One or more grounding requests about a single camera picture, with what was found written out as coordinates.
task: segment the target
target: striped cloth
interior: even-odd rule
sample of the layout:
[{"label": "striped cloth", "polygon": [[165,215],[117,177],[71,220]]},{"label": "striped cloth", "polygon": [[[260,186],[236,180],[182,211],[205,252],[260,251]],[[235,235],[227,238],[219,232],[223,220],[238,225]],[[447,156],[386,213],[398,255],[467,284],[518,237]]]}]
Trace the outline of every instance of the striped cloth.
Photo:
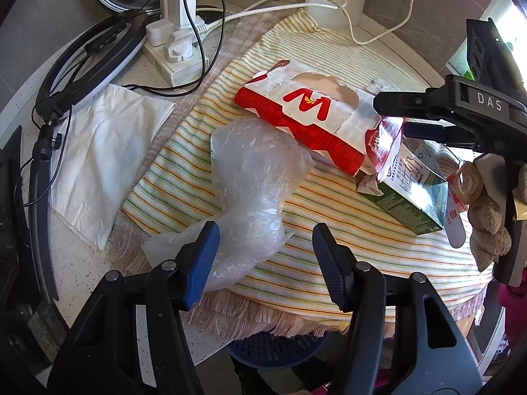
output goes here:
[{"label": "striped cloth", "polygon": [[[420,91],[428,86],[368,47],[352,46],[342,36],[318,28],[299,11],[275,25],[219,75],[130,192],[123,212],[154,235],[181,232],[220,211],[211,181],[211,133],[249,114],[233,103],[236,92],[280,59],[311,65],[359,88],[374,79],[383,79],[393,90]],[[326,222],[338,243],[381,272],[402,277],[425,273],[450,310],[480,293],[491,279],[490,270],[478,272],[468,242],[454,250],[444,232],[416,237],[357,194],[351,177],[320,161],[286,201],[282,217],[286,230],[294,231],[290,241],[228,289],[305,320],[338,329],[349,325],[349,315],[329,298],[313,252],[311,234],[318,222]],[[472,229],[464,222],[470,235]],[[386,320],[393,322],[394,315],[388,309]]]}]

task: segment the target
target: power strip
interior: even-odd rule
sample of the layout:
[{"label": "power strip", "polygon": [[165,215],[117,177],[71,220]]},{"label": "power strip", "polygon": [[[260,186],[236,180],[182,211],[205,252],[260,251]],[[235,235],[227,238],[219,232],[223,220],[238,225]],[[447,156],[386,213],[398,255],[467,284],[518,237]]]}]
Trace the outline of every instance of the power strip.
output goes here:
[{"label": "power strip", "polygon": [[[142,52],[171,86],[183,85],[199,79],[201,76],[201,53],[193,47],[192,56],[181,62],[169,62],[164,55],[164,44],[153,47],[148,42]],[[209,67],[209,58],[205,56],[205,69]]]}]

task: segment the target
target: plastic bag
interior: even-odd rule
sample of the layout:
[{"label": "plastic bag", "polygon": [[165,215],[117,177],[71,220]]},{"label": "plastic bag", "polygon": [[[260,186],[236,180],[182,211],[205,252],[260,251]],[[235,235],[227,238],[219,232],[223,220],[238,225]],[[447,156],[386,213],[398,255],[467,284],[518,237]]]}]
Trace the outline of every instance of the plastic bag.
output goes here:
[{"label": "plastic bag", "polygon": [[216,129],[210,149],[212,183],[223,213],[181,234],[153,236],[143,245],[149,263],[156,266],[195,241],[206,221],[216,221],[220,247],[205,291],[234,284],[284,246],[292,235],[285,233],[280,217],[284,201],[314,165],[309,151],[292,136],[258,118]]}]

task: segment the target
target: white cloth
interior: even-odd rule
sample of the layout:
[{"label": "white cloth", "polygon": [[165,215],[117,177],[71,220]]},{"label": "white cloth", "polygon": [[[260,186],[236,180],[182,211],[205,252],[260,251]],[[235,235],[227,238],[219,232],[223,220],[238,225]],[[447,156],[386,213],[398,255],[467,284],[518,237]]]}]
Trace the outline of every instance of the white cloth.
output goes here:
[{"label": "white cloth", "polygon": [[[104,250],[117,212],[174,103],[108,85],[74,108],[49,203],[92,246]],[[64,135],[68,121],[59,132]],[[53,153],[53,175],[59,151]]]}]

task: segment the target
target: blue gripper pad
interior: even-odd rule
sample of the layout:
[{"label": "blue gripper pad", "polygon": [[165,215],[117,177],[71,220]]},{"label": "blue gripper pad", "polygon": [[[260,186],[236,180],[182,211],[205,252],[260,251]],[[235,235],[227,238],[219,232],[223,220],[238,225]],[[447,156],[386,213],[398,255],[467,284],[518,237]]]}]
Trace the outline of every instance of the blue gripper pad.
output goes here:
[{"label": "blue gripper pad", "polygon": [[188,269],[186,292],[183,297],[183,304],[187,310],[191,310],[201,299],[219,244],[218,225],[214,221],[207,221],[189,252],[193,263]]},{"label": "blue gripper pad", "polygon": [[353,282],[351,264],[356,262],[349,248],[337,244],[324,223],[313,228],[313,250],[317,256],[329,296],[339,309],[347,311],[347,285]]}]

